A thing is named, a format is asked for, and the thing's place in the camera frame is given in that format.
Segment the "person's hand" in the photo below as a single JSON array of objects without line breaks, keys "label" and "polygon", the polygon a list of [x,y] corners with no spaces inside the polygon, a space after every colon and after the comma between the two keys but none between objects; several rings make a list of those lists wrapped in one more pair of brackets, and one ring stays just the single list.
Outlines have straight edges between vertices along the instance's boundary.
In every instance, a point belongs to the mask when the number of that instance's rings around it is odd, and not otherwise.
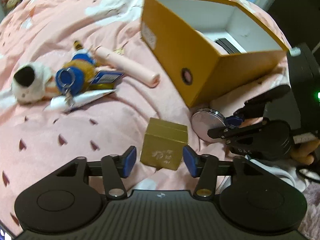
[{"label": "person's hand", "polygon": [[301,164],[311,165],[315,160],[312,152],[314,152],[319,145],[319,139],[302,143],[299,148],[291,149],[290,156],[293,160]]}]

